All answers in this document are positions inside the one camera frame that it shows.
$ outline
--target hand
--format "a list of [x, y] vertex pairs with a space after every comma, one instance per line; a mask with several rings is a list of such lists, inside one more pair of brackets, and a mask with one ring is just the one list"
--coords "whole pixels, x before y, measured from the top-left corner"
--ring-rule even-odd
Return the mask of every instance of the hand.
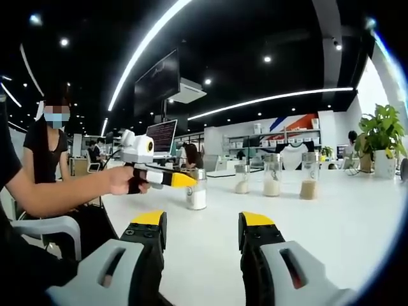
[[[129, 193], [129, 180], [133, 178], [134, 168], [130, 166], [115, 167], [106, 171], [109, 175], [109, 191], [112, 194], [122, 195]], [[140, 171], [140, 178], [146, 179], [146, 172]], [[146, 193], [150, 185], [141, 180], [139, 184], [140, 193]]]

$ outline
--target white flower pot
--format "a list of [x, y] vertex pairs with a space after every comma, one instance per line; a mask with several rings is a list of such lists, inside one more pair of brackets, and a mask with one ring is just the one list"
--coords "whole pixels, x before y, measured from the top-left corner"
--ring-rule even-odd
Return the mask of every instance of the white flower pot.
[[395, 167], [397, 161], [395, 158], [389, 159], [385, 150], [374, 151], [374, 176], [382, 179], [392, 180], [395, 176]]

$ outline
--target laptop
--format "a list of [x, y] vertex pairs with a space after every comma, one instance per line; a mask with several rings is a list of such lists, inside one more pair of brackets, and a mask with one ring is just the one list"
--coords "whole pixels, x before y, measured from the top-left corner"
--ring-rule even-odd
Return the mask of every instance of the laptop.
[[154, 158], [171, 157], [171, 146], [174, 142], [177, 119], [154, 124], [146, 130], [146, 135], [153, 138]]

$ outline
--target white powder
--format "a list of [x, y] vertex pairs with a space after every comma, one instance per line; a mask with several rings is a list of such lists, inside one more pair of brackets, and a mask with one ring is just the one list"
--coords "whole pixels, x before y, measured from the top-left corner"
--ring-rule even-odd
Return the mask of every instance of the white powder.
[[235, 193], [239, 193], [239, 194], [243, 194], [243, 193], [248, 193], [248, 182], [246, 182], [245, 180], [239, 182], [236, 186], [235, 186]]
[[207, 192], [206, 190], [200, 191], [187, 191], [188, 209], [200, 210], [207, 207]]
[[302, 182], [302, 189], [300, 190], [300, 197], [304, 200], [313, 200], [316, 198], [316, 181], [304, 180]]
[[264, 196], [278, 196], [281, 193], [281, 185], [278, 180], [272, 177], [263, 181], [263, 195]]

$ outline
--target jar lid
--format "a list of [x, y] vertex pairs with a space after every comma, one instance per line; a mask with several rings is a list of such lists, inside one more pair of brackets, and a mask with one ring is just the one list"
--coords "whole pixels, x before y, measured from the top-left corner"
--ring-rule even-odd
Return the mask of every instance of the jar lid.
[[318, 163], [319, 156], [319, 152], [306, 152], [302, 154], [302, 161], [305, 161], [307, 163]]
[[205, 169], [193, 168], [189, 170], [190, 176], [195, 180], [207, 179], [207, 173]]
[[248, 164], [236, 164], [235, 165], [235, 172], [237, 173], [249, 173], [251, 167]]
[[272, 153], [265, 155], [265, 162], [275, 162], [275, 163], [280, 163], [282, 160], [282, 156], [279, 153]]

